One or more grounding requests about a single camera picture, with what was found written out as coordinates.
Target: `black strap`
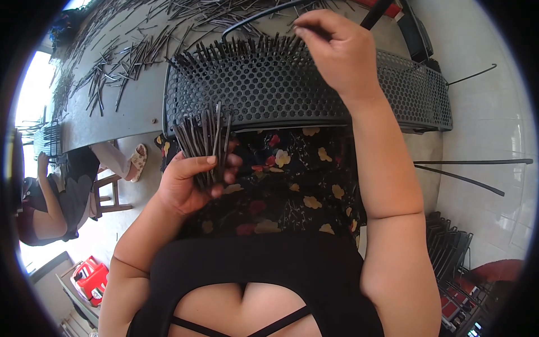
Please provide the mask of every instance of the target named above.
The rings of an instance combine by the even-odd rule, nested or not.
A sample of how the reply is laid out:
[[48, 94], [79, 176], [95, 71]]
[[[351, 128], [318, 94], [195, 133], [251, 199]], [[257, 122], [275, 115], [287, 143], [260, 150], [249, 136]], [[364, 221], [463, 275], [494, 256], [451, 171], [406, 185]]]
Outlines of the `black strap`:
[[203, 335], [206, 335], [208, 337], [230, 337], [229, 335], [225, 335], [223, 333], [220, 333], [218, 331], [208, 329], [206, 327], [203, 327], [202, 325], [198, 325], [189, 321], [186, 321], [184, 319], [181, 319], [176, 316], [172, 316], [171, 320], [172, 324], [179, 325], [181, 327], [187, 328], [189, 330], [192, 330], [194, 332], [201, 333]]
[[290, 325], [290, 324], [302, 319], [303, 317], [307, 316], [308, 314], [310, 314], [309, 308], [307, 306], [305, 306], [305, 307], [303, 307], [303, 308], [301, 308], [299, 310], [294, 311], [290, 315], [281, 318], [277, 322], [271, 323], [267, 327], [265, 327], [265, 328], [263, 328], [261, 330], [258, 330], [257, 332], [253, 333], [252, 335], [249, 335], [248, 337], [267, 337], [267, 336], [271, 335], [272, 333], [281, 330], [285, 326]]
[[[309, 308], [307, 308], [307, 306], [305, 306], [305, 307], [303, 307], [303, 308], [301, 308], [299, 310], [296, 310], [295, 312], [291, 313], [290, 315], [281, 318], [277, 322], [271, 323], [267, 327], [262, 328], [261, 330], [258, 330], [257, 332], [255, 332], [255, 333], [253, 333], [253, 334], [251, 334], [251, 335], [249, 335], [247, 337], [267, 337], [267, 336], [271, 335], [272, 333], [281, 330], [285, 326], [290, 325], [290, 324], [302, 319], [303, 317], [307, 316], [308, 314], [310, 314]], [[175, 325], [178, 325], [178, 326], [181, 326], [181, 327], [184, 327], [184, 328], [187, 328], [187, 329], [189, 329], [191, 331], [201, 333], [201, 334], [206, 335], [208, 337], [230, 337], [230, 336], [225, 335], [225, 334], [223, 334], [221, 332], [218, 332], [218, 331], [215, 331], [215, 330], [212, 330], [212, 329], [208, 329], [206, 327], [203, 327], [202, 325], [198, 325], [198, 324], [186, 321], [186, 320], [181, 319], [181, 318], [176, 317], [176, 316], [172, 316], [171, 323], [175, 324]]]

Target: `seated woman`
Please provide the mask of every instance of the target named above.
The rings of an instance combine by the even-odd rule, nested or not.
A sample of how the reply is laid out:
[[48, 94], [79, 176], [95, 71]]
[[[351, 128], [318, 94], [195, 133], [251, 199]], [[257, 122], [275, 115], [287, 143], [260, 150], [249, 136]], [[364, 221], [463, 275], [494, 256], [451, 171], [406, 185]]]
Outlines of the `seated woman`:
[[65, 170], [47, 176], [49, 158], [42, 152], [37, 180], [27, 179], [35, 186], [26, 191], [23, 211], [16, 218], [19, 239], [26, 245], [43, 246], [77, 238], [78, 229], [96, 214], [92, 188], [100, 167], [136, 182], [147, 157], [143, 144], [127, 159], [109, 142], [103, 142], [69, 151]]
[[378, 83], [372, 35], [327, 10], [295, 24], [350, 111], [363, 203], [342, 129], [238, 135], [225, 189], [193, 183], [215, 157], [178, 153], [115, 248], [100, 336], [438, 335], [421, 190]]

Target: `stool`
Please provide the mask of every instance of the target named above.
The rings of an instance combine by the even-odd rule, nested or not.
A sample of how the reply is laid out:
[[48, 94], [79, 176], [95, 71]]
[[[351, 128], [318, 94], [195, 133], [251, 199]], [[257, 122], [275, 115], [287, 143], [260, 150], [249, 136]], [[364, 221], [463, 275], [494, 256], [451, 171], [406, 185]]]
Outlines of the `stool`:
[[[113, 174], [112, 176], [108, 176], [94, 182], [95, 206], [97, 208], [97, 214], [95, 215], [96, 218], [102, 217], [103, 213], [127, 211], [133, 208], [133, 206], [129, 204], [120, 204], [120, 201], [118, 200], [118, 180], [120, 179], [121, 177], [119, 175]], [[114, 205], [101, 206], [101, 202], [109, 201], [110, 197], [99, 196], [99, 188], [109, 184], [112, 184], [112, 196], [114, 198]]]

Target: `right hand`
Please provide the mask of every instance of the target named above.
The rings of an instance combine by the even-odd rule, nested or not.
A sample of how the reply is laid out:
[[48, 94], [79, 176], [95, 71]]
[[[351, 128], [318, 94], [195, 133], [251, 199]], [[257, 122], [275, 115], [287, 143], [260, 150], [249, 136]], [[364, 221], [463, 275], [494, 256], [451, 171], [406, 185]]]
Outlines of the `right hand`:
[[[232, 154], [236, 145], [236, 142], [229, 142], [224, 173], [227, 184], [234, 184], [238, 167], [241, 166], [241, 157]], [[193, 182], [196, 174], [214, 168], [215, 160], [215, 156], [185, 158], [182, 152], [175, 155], [163, 173], [156, 193], [161, 202], [174, 213], [186, 216], [204, 207], [212, 198], [219, 198], [223, 194], [221, 184], [200, 191]]]
[[49, 171], [49, 156], [44, 152], [41, 152], [37, 157], [37, 175], [38, 176], [47, 176]]
[[[318, 71], [345, 104], [385, 100], [370, 31], [327, 9], [307, 12], [294, 24], [294, 32], [307, 44]], [[327, 32], [331, 40], [315, 32], [320, 30]]]

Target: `floral skirt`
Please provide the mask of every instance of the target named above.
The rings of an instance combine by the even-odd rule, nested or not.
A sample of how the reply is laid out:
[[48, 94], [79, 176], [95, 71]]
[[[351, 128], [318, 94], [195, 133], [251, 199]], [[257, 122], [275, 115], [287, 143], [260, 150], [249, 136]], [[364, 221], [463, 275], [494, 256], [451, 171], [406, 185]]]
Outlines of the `floral skirt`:
[[[234, 153], [243, 159], [236, 183], [188, 219], [179, 238], [324, 231], [359, 244], [367, 217], [349, 128], [264, 130], [236, 139]], [[179, 147], [163, 135], [155, 144], [164, 171]]]

